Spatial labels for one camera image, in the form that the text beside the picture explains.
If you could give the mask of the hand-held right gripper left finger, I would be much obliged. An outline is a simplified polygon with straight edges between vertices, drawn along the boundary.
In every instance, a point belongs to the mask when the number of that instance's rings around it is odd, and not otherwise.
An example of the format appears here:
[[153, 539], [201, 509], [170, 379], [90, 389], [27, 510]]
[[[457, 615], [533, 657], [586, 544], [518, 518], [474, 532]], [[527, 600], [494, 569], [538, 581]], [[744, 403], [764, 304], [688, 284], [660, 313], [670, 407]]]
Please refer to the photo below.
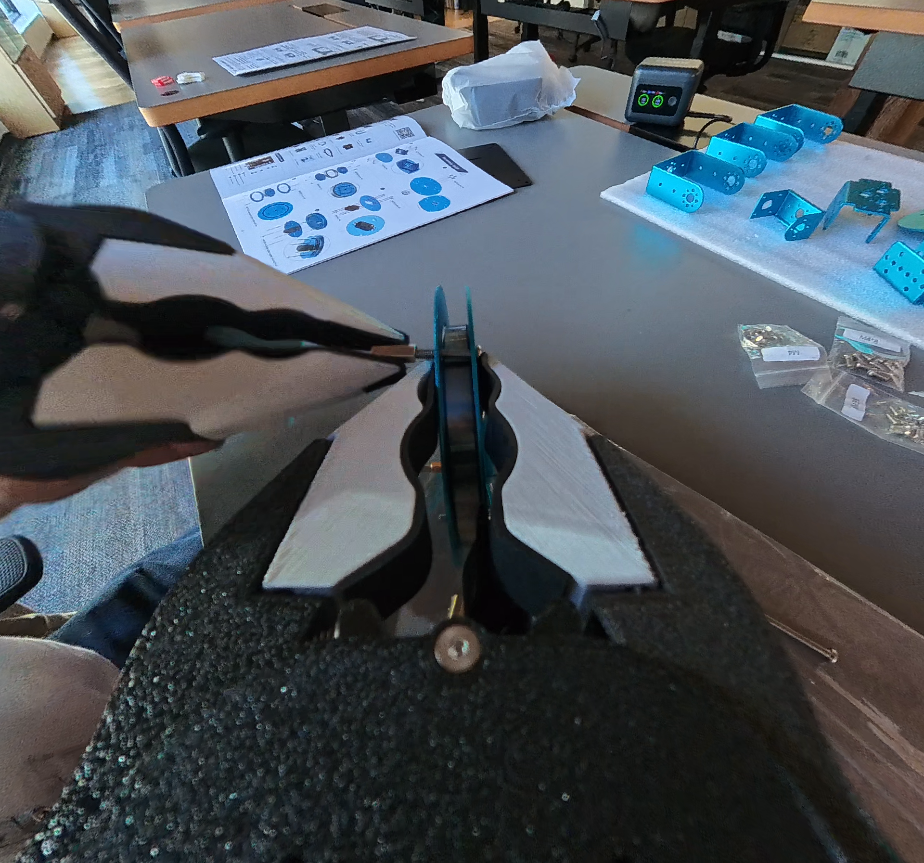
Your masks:
[[433, 453], [431, 375], [418, 364], [334, 434], [266, 591], [365, 600], [387, 618], [421, 589], [433, 559], [418, 479]]

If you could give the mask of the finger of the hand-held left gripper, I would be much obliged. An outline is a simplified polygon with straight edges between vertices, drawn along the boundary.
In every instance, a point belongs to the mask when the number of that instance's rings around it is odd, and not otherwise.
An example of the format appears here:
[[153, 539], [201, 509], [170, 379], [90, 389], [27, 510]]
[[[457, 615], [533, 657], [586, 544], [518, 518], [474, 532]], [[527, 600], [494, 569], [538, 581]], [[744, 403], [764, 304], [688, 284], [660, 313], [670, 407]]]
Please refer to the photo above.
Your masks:
[[160, 360], [232, 351], [288, 359], [328, 351], [365, 360], [403, 333], [235, 250], [102, 239], [90, 264], [100, 297], [85, 349], [139, 349]]
[[39, 427], [176, 422], [218, 440], [403, 374], [402, 364], [323, 350], [288, 359], [232, 351], [165, 361], [139, 349], [83, 349], [43, 379], [31, 419]]

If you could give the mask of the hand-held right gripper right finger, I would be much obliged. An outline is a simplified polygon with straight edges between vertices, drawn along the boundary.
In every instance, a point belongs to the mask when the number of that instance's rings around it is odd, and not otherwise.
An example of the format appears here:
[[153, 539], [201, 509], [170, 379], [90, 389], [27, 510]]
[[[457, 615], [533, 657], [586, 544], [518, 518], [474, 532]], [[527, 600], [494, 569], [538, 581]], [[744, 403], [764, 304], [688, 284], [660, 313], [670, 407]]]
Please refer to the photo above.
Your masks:
[[576, 419], [493, 358], [473, 378], [478, 534], [469, 615], [539, 619], [592, 597], [655, 590], [657, 573]]

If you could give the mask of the blue round turntable base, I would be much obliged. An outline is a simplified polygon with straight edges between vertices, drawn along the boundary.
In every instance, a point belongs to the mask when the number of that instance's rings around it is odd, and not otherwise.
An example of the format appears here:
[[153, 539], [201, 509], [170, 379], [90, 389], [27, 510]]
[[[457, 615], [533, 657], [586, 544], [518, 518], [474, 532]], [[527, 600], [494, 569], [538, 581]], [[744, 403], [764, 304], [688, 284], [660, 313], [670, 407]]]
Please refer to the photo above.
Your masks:
[[466, 299], [467, 319], [460, 324], [451, 322], [441, 286], [433, 305], [433, 375], [445, 516], [452, 558], [459, 569], [475, 548], [479, 526], [487, 517], [493, 477], [485, 450], [480, 351], [469, 289]]

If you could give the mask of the light wooden cabinet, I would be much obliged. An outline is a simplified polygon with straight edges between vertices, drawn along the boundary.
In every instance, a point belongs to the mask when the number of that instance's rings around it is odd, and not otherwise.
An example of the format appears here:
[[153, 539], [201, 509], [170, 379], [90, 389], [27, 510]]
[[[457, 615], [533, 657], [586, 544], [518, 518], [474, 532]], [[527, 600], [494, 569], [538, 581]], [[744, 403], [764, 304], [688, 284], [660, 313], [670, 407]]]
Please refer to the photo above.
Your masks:
[[1, 37], [1, 121], [24, 140], [62, 129], [67, 112], [61, 90], [17, 32]]

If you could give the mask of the printed paper sheet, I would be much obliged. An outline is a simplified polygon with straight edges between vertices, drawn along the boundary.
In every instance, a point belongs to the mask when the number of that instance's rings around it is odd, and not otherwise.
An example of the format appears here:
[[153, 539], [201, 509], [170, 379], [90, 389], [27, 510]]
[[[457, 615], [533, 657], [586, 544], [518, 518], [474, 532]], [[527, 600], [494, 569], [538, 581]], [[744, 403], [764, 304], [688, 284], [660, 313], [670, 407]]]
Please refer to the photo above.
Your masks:
[[215, 56], [214, 62], [233, 77], [285, 69], [355, 52], [416, 40], [416, 37], [374, 26], [281, 41], [243, 52]]

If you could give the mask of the long silver bolt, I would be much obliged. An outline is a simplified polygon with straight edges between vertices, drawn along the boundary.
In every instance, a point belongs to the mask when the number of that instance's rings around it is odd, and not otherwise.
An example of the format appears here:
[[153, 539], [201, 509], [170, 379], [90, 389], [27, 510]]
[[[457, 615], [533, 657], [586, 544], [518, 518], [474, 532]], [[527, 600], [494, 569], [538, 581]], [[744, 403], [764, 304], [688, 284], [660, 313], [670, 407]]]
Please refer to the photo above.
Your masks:
[[830, 663], [837, 663], [839, 661], [839, 653], [836, 649], [822, 645], [819, 642], [814, 641], [803, 633], [795, 630], [793, 627], [788, 626], [781, 621], [766, 616], [767, 622], [777, 631], [783, 633], [788, 638], [793, 639], [795, 642], [800, 645], [812, 650], [817, 655], [821, 656], [825, 661]]

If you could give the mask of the white foam sheet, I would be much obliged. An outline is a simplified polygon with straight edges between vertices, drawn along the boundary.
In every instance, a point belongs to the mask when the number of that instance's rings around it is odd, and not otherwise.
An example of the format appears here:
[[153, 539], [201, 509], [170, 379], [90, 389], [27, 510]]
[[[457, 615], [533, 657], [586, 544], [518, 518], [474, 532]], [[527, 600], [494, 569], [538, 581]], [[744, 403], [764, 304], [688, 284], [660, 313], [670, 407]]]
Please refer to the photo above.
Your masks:
[[922, 348], [922, 307], [909, 303], [872, 267], [901, 236], [889, 222], [871, 243], [875, 220], [853, 210], [841, 212], [827, 230], [789, 242], [774, 218], [751, 220], [757, 198], [768, 191], [793, 189], [825, 210], [839, 188], [859, 178], [891, 182], [901, 191], [898, 215], [922, 209], [922, 154], [891, 146], [873, 148], [841, 136], [829, 145], [807, 145], [784, 163], [765, 171], [732, 197], [706, 189], [699, 210], [677, 210], [646, 194], [650, 171], [607, 188], [601, 198], [660, 225], [708, 250], [794, 291]]

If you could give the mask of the black flat plate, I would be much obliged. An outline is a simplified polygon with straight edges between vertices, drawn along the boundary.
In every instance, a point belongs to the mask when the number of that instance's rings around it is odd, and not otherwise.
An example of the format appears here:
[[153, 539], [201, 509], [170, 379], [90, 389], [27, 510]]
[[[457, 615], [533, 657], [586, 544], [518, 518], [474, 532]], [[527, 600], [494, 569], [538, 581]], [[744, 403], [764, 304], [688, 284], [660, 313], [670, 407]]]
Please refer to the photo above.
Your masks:
[[479, 144], [461, 149], [458, 153], [470, 164], [507, 187], [520, 189], [533, 185], [532, 179], [500, 144]]

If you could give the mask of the white wrapped grey bundle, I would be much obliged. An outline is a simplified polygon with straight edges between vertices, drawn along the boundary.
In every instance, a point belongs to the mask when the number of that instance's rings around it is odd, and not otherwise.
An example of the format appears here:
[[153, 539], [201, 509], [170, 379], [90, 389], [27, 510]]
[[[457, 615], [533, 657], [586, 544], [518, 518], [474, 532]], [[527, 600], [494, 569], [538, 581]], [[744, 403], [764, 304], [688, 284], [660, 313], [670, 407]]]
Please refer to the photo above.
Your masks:
[[574, 103], [578, 84], [539, 41], [529, 40], [483, 62], [449, 70], [442, 94], [457, 126], [494, 130], [553, 116]]

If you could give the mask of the dark device with green display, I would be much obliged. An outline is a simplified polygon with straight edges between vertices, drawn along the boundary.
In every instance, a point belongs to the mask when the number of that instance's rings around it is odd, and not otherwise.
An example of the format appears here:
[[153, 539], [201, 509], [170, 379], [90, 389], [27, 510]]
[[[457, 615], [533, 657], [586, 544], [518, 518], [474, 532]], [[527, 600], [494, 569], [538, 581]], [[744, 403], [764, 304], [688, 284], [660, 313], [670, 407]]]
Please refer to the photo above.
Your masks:
[[645, 58], [631, 77], [626, 121], [630, 125], [682, 126], [704, 69], [698, 59]]

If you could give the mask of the blue U-shaped servo bracket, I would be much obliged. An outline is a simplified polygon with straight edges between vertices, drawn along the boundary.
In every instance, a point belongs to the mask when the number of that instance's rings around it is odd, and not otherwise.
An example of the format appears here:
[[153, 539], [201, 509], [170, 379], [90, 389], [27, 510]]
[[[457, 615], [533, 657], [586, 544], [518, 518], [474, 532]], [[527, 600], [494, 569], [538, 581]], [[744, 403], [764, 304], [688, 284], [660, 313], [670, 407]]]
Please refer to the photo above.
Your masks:
[[785, 132], [805, 143], [830, 144], [836, 141], [844, 130], [843, 121], [837, 116], [791, 104], [757, 115], [755, 125]]
[[795, 156], [803, 144], [802, 132], [786, 125], [739, 123], [712, 136], [705, 153], [754, 178], [768, 162], [783, 163]]
[[698, 211], [705, 190], [733, 196], [745, 185], [745, 175], [734, 164], [701, 151], [687, 151], [654, 164], [645, 191], [654, 199], [686, 213]]

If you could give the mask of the small blue angle bracket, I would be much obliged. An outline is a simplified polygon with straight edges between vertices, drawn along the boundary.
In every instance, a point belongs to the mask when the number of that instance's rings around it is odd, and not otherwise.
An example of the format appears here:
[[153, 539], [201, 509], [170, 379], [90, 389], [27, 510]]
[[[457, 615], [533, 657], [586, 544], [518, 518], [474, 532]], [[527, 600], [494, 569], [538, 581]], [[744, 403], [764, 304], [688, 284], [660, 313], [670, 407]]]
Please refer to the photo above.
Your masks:
[[798, 195], [793, 189], [767, 191], [757, 200], [750, 219], [774, 218], [784, 227], [786, 241], [809, 238], [825, 216], [825, 211]]

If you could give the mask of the wide blue perforated bracket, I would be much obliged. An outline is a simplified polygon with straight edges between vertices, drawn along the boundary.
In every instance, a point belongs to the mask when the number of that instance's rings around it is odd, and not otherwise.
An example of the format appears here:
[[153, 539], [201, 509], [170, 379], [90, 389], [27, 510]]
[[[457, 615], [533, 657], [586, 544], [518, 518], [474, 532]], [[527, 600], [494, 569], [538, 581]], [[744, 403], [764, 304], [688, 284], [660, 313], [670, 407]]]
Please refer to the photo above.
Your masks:
[[913, 305], [923, 305], [923, 247], [895, 241], [872, 270]]

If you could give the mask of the teal multi-hole metal bracket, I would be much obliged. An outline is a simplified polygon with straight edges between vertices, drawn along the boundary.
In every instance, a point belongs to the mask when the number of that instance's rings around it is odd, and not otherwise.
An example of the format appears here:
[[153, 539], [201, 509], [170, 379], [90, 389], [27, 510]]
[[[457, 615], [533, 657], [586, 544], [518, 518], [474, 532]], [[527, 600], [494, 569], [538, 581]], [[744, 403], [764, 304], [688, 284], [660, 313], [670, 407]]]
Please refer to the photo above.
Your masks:
[[855, 212], [878, 218], [878, 223], [865, 239], [869, 244], [878, 236], [892, 213], [900, 208], [901, 196], [901, 191], [888, 181], [869, 178], [848, 180], [838, 190], [825, 211], [822, 229], [827, 230], [841, 210], [849, 206]]

